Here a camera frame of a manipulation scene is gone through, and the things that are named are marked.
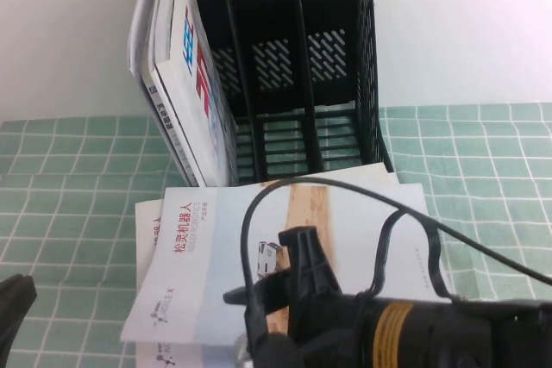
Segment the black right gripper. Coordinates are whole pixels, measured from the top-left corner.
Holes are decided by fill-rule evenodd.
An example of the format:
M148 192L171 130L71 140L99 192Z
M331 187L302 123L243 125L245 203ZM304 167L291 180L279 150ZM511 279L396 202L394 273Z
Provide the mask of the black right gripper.
M342 290L316 227L290 228L279 234L279 242L287 248L289 271L256 282L256 297L264 308L285 308L289 297L304 299L290 308L288 325L288 336L298 347L303 367L361 367L366 298L330 295L341 294ZM229 305L246 306L246 287L224 293L223 300Z

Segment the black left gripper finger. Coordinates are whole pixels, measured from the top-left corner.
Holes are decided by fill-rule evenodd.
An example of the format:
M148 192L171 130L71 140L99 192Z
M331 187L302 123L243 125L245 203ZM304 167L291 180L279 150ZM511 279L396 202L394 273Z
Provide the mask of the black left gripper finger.
M14 276L19 276L20 282L16 286L16 320L6 339L6 359L9 358L9 352L18 330L37 297L35 282L31 276L23 276L22 274L16 274Z
M16 286L19 276L12 276L1 282L1 341L4 342L16 320Z

